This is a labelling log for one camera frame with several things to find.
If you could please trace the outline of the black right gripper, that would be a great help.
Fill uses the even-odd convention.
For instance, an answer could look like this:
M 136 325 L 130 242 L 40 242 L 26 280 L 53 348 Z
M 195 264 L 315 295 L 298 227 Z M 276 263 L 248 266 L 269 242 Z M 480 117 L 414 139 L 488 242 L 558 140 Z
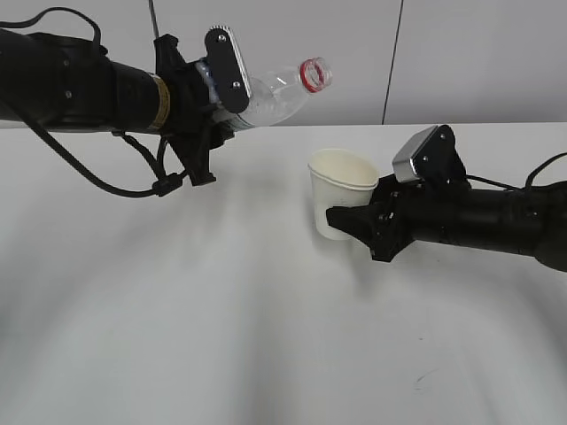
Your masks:
M 415 240 L 441 243 L 470 189 L 466 180 L 400 183 L 390 174 L 379 180 L 370 205 L 333 206 L 326 219 L 367 245 L 373 260 L 390 262 Z

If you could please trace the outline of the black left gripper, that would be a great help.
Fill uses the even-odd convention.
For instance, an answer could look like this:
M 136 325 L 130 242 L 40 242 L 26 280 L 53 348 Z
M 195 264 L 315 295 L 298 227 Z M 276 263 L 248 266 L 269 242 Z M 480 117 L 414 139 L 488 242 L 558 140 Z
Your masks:
M 183 166 L 181 177 L 188 177 L 194 186 L 204 186 L 216 181 L 210 171 L 210 151 L 223 146 L 234 133 L 213 121 L 218 104 L 206 60 L 185 61 L 177 44 L 172 35 L 154 41 L 157 75 L 169 94 L 169 113 L 159 129 L 157 161 L 165 165 L 170 147 Z

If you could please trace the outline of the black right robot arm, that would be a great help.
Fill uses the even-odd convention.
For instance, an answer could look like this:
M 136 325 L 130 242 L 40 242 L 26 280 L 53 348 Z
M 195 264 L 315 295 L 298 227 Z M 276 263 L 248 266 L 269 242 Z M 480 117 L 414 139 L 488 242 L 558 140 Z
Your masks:
M 531 257 L 566 269 L 566 184 L 518 190 L 473 189 L 467 182 L 442 188 L 381 179 L 367 205 L 333 206 L 328 224 L 391 262 L 415 241 Z

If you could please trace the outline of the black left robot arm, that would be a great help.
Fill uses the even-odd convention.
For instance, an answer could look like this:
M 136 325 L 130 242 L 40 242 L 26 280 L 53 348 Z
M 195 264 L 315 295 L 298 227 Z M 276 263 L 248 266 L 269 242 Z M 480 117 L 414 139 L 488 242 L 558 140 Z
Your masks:
M 210 29 L 204 57 L 188 62 L 172 35 L 154 43 L 154 72 L 108 58 L 90 40 L 1 28 L 1 117 L 29 127 L 71 167 L 121 197 L 165 196 L 184 180 L 214 181 L 209 153 L 234 133 L 216 112 L 241 112 L 250 91 L 237 45 L 226 28 Z M 159 150 L 141 149 L 156 175 L 145 192 L 103 182 L 55 138 L 56 133 L 109 132 L 137 146 L 136 134 L 160 138 Z

